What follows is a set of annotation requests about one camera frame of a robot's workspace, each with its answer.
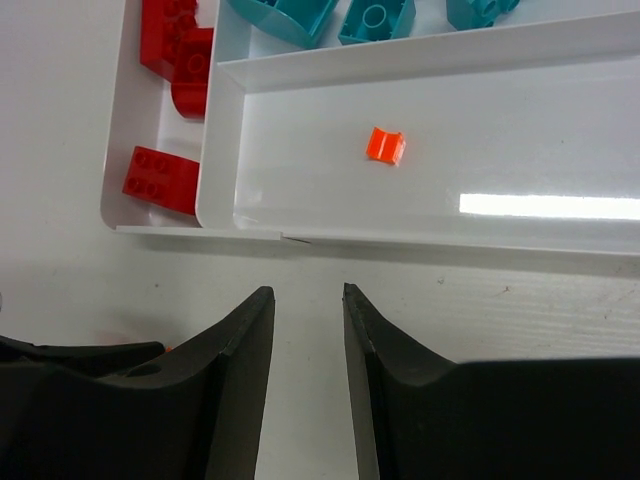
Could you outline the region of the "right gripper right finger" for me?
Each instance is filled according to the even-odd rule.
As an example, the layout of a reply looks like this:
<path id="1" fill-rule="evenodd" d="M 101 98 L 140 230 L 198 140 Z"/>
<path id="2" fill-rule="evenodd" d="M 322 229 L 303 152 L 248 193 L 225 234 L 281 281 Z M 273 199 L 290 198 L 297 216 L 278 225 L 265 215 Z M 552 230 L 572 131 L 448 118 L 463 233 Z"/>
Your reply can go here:
<path id="1" fill-rule="evenodd" d="M 343 290 L 363 479 L 635 479 L 635 358 L 456 363 Z"/>

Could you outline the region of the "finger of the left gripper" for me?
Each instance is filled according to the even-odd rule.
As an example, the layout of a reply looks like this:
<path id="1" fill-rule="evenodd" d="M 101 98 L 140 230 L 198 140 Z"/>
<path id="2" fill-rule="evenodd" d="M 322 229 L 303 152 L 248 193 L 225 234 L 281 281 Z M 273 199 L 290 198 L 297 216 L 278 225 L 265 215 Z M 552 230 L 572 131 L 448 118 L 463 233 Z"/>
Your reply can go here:
<path id="1" fill-rule="evenodd" d="M 131 369 L 165 353 L 160 342 L 119 345 L 34 345 L 1 337 L 1 364 L 33 362 L 60 365 L 79 373 L 114 373 Z"/>

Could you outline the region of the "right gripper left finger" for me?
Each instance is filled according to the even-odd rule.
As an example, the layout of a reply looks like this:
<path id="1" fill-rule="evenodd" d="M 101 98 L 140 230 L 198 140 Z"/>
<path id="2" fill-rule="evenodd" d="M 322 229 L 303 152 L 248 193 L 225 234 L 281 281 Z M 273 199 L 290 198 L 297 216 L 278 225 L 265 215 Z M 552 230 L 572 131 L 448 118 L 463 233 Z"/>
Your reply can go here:
<path id="1" fill-rule="evenodd" d="M 5 479 L 251 479 L 272 355 L 275 295 L 114 373 L 1 364 Z"/>

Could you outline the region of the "red flower lego brick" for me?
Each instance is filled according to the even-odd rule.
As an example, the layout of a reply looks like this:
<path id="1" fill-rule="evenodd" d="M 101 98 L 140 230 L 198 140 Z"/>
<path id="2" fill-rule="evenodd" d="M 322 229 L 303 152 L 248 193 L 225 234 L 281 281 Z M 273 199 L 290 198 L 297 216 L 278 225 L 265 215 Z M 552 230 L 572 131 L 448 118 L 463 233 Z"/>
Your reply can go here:
<path id="1" fill-rule="evenodd" d="M 200 164 L 166 152 L 136 146 L 122 192 L 165 209 L 195 214 Z"/>

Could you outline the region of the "tiny orange lego piece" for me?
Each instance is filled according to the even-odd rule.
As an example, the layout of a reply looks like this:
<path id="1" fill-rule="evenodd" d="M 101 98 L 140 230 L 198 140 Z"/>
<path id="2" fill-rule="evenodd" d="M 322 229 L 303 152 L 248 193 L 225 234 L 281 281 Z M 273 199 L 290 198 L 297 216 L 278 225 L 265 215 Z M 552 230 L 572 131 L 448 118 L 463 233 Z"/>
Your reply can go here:
<path id="1" fill-rule="evenodd" d="M 406 148 L 406 140 L 401 132 L 387 132 L 374 127 L 365 154 L 369 160 L 398 166 Z"/>

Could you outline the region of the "red arch lego brick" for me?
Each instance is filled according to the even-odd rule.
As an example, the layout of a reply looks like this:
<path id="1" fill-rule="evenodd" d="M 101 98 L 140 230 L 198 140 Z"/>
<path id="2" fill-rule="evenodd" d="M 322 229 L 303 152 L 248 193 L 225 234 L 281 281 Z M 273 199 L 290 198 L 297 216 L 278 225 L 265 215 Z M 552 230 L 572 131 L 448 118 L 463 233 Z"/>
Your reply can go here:
<path id="1" fill-rule="evenodd" d="M 171 97 L 178 113 L 186 119 L 205 117 L 213 38 L 213 28 L 194 28 L 179 43 Z"/>

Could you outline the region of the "red slope lego brick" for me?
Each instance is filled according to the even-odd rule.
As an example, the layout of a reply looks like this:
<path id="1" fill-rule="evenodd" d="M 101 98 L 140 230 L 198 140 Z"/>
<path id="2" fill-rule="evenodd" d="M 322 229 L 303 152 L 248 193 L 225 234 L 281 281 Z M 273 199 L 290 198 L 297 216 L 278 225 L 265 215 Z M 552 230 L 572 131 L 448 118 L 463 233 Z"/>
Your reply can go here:
<path id="1" fill-rule="evenodd" d="M 140 63 L 163 79 L 171 81 L 180 40 L 188 30 L 198 26 L 197 11 L 196 0 L 143 0 Z"/>

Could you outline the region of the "teal rounded lego brick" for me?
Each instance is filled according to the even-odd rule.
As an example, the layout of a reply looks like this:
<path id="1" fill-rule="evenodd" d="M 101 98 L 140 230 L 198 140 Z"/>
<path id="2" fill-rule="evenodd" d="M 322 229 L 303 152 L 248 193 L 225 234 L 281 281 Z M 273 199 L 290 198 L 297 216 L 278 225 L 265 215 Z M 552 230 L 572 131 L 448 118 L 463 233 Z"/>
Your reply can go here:
<path id="1" fill-rule="evenodd" d="M 231 0 L 230 6 L 258 30 L 303 49 L 316 48 L 337 0 Z"/>

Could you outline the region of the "small teal lego brick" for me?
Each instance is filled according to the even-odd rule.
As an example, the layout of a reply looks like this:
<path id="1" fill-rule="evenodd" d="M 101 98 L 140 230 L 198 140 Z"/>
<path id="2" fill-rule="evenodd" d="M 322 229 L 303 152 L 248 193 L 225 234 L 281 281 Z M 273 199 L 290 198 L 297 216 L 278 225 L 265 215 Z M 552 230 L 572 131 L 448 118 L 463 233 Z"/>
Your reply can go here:
<path id="1" fill-rule="evenodd" d="M 340 28 L 342 45 L 406 38 L 416 16 L 413 0 L 353 0 Z"/>

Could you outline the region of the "teal stepped lego brick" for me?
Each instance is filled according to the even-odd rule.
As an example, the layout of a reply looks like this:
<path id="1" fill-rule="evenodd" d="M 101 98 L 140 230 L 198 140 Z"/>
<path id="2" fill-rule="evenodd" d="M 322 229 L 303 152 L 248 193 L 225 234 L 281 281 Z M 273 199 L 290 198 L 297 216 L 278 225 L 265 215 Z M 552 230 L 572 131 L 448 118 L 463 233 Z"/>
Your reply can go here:
<path id="1" fill-rule="evenodd" d="M 488 28 L 519 3 L 519 0 L 447 0 L 447 20 L 457 31 Z"/>

